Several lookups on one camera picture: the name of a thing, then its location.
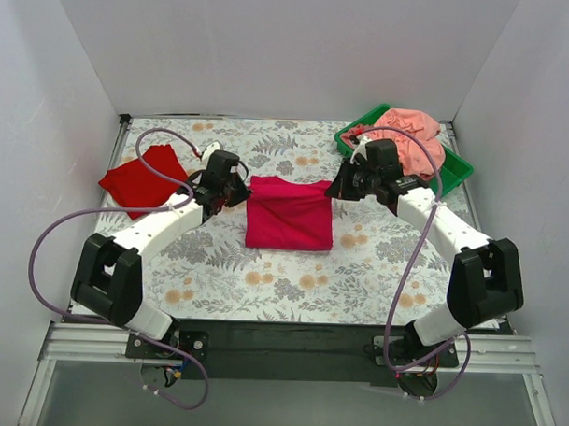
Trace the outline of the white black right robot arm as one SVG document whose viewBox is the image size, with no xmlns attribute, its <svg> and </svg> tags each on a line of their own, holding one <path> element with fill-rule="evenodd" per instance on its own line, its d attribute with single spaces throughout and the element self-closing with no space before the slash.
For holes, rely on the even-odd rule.
<svg viewBox="0 0 569 426">
<path fill-rule="evenodd" d="M 351 202 L 375 196 L 393 215 L 420 230 L 451 265 L 445 303 L 409 322 L 402 339 L 393 342 L 406 360 L 429 362 L 451 337 L 522 308 L 516 245 L 469 226 L 437 199 L 426 181 L 404 174 L 393 141 L 360 142 L 341 162 L 326 195 Z"/>
</svg>

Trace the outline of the magenta t shirt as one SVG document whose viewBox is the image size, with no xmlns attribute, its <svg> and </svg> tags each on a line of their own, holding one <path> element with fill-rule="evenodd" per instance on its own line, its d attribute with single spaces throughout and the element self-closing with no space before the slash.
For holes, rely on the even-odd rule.
<svg viewBox="0 0 569 426">
<path fill-rule="evenodd" d="M 330 183 L 251 178 L 245 244 L 250 249 L 329 251 L 334 241 L 333 208 L 324 193 Z"/>
</svg>

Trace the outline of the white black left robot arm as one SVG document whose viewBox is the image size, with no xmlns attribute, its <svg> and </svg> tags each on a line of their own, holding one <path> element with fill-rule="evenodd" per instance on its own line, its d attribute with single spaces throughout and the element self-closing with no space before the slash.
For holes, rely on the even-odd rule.
<svg viewBox="0 0 569 426">
<path fill-rule="evenodd" d="M 183 234 L 201 227 L 224 207 L 250 197 L 238 173 L 240 158 L 213 143 L 204 168 L 179 188 L 160 212 L 150 213 L 112 236 L 91 235 L 84 243 L 70 297 L 112 325 L 148 337 L 153 353 L 167 359 L 180 346 L 173 318 L 143 295 L 143 266 Z"/>
</svg>

